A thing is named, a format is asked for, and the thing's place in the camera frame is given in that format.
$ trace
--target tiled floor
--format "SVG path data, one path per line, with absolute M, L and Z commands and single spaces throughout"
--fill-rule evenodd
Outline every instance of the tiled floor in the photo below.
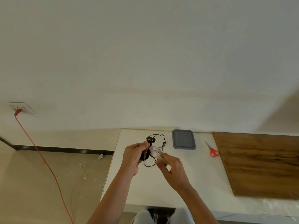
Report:
M 98 155 L 42 153 L 75 224 L 86 223 L 100 201 L 112 156 L 99 160 Z M 130 224 L 135 215 L 124 212 L 120 224 Z M 14 151 L 0 143 L 0 223 L 70 223 L 55 180 L 37 152 Z

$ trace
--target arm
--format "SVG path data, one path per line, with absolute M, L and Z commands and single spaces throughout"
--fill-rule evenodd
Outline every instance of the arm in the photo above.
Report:
M 192 214 L 194 222 L 196 224 L 219 224 L 197 191 L 190 184 L 182 162 L 167 153 L 164 153 L 162 156 L 171 166 L 171 170 L 168 171 L 166 165 L 161 160 L 157 161 L 157 166 L 170 186 L 177 191 L 184 200 Z
M 125 207 L 131 180 L 138 173 L 140 155 L 148 148 L 148 142 L 125 148 L 121 167 L 110 184 L 103 199 L 87 224 L 118 224 Z

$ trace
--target hand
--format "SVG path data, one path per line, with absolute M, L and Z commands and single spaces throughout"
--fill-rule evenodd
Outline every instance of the hand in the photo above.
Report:
M 141 163 L 141 153 L 144 150 L 147 151 L 149 145 L 150 144 L 147 141 L 144 141 L 143 143 L 137 143 L 126 147 L 123 153 L 123 161 L 120 169 L 129 171 L 132 173 L 132 176 L 135 176 L 138 173 L 138 165 Z
M 156 164 L 170 186 L 178 193 L 192 187 L 180 159 L 170 156 L 167 153 L 163 153 L 161 156 L 169 163 L 171 167 L 170 171 L 168 171 L 163 161 L 157 160 Z

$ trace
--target person's left arm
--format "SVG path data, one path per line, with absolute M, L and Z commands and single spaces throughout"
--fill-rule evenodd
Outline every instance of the person's left arm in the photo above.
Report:
M 141 153 L 148 146 L 149 143 L 144 141 L 125 148 L 121 167 L 87 224 L 119 223 L 128 197 L 131 180 L 138 173 Z

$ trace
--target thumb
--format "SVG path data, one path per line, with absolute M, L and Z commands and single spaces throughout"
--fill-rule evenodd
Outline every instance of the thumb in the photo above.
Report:
M 171 173 L 167 170 L 165 163 L 161 160 L 157 160 L 156 164 L 158 168 L 161 170 L 165 179 L 167 180 L 170 177 Z
M 147 141 L 144 141 L 143 143 L 141 143 L 140 146 L 138 146 L 136 149 L 139 151 L 139 152 L 142 152 L 144 151 L 145 149 L 147 149 L 147 147 L 149 146 L 149 143 Z

